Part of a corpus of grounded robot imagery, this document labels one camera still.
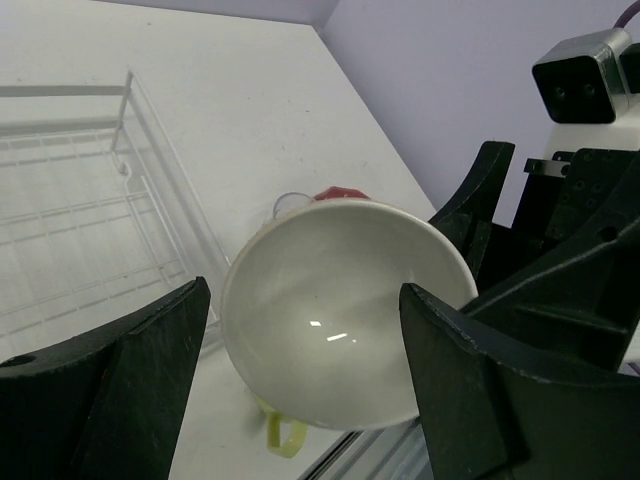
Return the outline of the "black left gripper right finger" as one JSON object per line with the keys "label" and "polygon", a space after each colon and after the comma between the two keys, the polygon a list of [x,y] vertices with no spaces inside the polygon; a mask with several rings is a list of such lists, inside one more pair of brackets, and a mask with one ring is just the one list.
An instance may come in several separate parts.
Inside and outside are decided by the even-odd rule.
{"label": "black left gripper right finger", "polygon": [[639,381],[531,347],[415,284],[399,314],[437,479],[635,479]]}

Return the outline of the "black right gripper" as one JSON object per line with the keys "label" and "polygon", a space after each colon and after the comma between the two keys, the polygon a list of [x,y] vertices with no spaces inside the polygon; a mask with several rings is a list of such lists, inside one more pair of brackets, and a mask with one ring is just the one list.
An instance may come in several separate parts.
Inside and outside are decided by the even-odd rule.
{"label": "black right gripper", "polygon": [[[515,150],[485,141],[461,185],[429,220],[483,290],[481,269]],[[639,155],[581,149],[547,237],[552,249],[485,291],[464,313],[528,345],[604,369],[639,360]]]}

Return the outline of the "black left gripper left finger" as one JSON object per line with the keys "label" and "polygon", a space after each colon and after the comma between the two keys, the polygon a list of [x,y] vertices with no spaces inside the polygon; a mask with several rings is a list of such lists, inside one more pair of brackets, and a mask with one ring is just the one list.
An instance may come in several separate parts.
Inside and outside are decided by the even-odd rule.
{"label": "black left gripper left finger", "polygon": [[4,479],[166,479],[210,307],[197,277],[1,364]]}

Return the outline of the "yellow-green mug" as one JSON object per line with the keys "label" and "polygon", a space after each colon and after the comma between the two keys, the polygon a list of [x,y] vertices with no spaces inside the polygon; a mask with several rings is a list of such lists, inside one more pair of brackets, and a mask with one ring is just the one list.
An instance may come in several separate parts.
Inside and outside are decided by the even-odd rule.
{"label": "yellow-green mug", "polygon": [[265,415],[268,450],[282,458],[293,458],[304,445],[308,426],[284,416],[262,401],[258,405]]}

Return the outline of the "beige bowl with flower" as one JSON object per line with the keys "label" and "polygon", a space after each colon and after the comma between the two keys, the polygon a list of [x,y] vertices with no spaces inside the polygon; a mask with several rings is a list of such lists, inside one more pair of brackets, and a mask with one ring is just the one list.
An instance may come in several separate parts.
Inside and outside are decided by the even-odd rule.
{"label": "beige bowl with flower", "polygon": [[329,430],[376,430],[418,414],[399,294],[423,287],[461,308],[478,290],[433,225],[368,199],[310,204],[260,229],[221,297],[230,360],[275,411]]}

